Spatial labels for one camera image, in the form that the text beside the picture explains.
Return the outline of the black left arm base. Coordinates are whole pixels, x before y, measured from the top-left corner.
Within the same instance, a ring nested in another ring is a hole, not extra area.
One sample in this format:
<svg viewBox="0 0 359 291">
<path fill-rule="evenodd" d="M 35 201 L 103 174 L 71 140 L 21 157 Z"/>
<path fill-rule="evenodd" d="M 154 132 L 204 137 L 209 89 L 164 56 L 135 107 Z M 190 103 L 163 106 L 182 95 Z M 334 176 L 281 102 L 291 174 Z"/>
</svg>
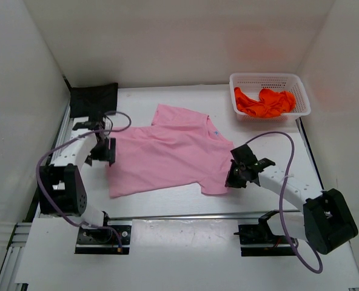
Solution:
<svg viewBox="0 0 359 291">
<path fill-rule="evenodd" d="M 111 230 L 80 227 L 76 237 L 75 254 L 81 255 L 128 255 L 132 238 L 131 220 L 110 220 L 107 226 L 117 232 L 118 237 Z"/>
</svg>

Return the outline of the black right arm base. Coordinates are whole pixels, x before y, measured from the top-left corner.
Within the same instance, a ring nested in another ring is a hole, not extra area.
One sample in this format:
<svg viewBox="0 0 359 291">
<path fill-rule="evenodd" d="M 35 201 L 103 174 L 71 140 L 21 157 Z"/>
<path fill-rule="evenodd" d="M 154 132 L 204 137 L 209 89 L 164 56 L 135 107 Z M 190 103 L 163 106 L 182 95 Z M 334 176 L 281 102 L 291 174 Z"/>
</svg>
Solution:
<svg viewBox="0 0 359 291">
<path fill-rule="evenodd" d="M 239 237 L 242 257 L 295 256 L 284 234 L 274 235 L 266 224 L 270 218 L 280 221 L 279 211 L 260 216 L 256 223 L 241 223 L 234 233 Z"/>
</svg>

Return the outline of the black t shirt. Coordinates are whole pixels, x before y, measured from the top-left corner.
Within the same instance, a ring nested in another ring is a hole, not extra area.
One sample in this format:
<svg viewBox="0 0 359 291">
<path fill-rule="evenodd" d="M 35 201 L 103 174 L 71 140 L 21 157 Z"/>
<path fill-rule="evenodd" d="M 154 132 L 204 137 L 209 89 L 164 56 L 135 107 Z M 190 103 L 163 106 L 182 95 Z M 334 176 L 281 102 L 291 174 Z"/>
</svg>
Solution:
<svg viewBox="0 0 359 291">
<path fill-rule="evenodd" d="M 70 90 L 70 118 L 82 118 L 101 112 L 117 111 L 118 83 L 72 87 Z"/>
</svg>

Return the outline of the pink t shirt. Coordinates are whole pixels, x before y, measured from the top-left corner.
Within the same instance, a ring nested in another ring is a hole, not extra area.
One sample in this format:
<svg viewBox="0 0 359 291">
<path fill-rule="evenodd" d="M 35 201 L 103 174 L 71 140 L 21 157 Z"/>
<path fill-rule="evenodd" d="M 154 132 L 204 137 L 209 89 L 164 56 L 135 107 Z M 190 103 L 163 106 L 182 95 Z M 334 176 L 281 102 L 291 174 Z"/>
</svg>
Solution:
<svg viewBox="0 0 359 291">
<path fill-rule="evenodd" d="M 115 163 L 107 168 L 109 196 L 198 184 L 204 195 L 223 195 L 233 142 L 209 115 L 157 106 L 150 126 L 111 134 Z"/>
</svg>

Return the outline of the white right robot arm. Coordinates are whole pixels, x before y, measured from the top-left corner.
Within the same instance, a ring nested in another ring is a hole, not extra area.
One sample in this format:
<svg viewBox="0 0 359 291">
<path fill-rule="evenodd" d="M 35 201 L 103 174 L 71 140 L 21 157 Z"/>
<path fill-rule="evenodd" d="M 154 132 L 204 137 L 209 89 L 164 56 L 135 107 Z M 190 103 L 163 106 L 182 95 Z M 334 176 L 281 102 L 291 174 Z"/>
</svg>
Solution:
<svg viewBox="0 0 359 291">
<path fill-rule="evenodd" d="M 297 209 L 282 214 L 272 210 L 261 216 L 257 225 L 239 231 L 240 236 L 270 243 L 289 233 L 291 238 L 303 240 L 326 255 L 358 235 L 357 225 L 340 191 L 321 191 L 287 176 L 275 162 L 258 159 L 248 145 L 231 150 L 231 154 L 227 187 L 240 189 L 254 183 L 276 193 Z"/>
</svg>

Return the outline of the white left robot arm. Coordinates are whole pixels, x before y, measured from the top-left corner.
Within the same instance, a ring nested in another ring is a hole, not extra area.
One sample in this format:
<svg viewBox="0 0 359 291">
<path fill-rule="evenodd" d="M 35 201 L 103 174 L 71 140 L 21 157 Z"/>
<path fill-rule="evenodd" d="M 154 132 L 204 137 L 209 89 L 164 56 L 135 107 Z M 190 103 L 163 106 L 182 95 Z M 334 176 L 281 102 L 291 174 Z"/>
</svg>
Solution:
<svg viewBox="0 0 359 291">
<path fill-rule="evenodd" d="M 106 116 L 89 118 L 77 122 L 72 128 L 70 139 L 61 154 L 49 165 L 39 167 L 39 205 L 44 215 L 70 219 L 76 226 L 92 227 L 92 236 L 100 243 L 111 239 L 113 229 L 106 224 L 106 213 L 94 208 L 87 201 L 80 170 L 93 161 L 115 162 L 116 139 L 104 132 L 108 129 Z"/>
</svg>

